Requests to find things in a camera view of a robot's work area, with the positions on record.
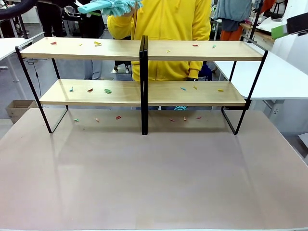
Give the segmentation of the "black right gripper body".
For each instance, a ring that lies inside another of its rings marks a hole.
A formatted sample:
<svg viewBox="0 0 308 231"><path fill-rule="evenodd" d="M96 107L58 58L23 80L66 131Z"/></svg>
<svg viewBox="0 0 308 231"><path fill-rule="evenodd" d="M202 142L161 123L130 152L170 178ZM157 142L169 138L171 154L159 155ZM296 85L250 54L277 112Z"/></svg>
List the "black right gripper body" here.
<svg viewBox="0 0 308 231"><path fill-rule="evenodd" d="M287 19L287 34L302 36L308 33L308 13L303 13Z"/></svg>

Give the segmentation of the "person's right hand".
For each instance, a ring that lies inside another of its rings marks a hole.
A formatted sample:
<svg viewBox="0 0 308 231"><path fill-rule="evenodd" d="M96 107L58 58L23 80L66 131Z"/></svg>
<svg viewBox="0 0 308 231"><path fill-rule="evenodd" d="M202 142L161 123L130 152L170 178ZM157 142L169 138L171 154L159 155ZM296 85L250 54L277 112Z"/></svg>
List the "person's right hand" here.
<svg viewBox="0 0 308 231"><path fill-rule="evenodd" d="M124 14L123 16L124 16L124 17L130 17L130 16L132 16L132 15L135 13L135 11L136 11L137 9L138 9L138 4L135 3L135 5L134 5L133 7L131 7L130 12Z"/></svg>

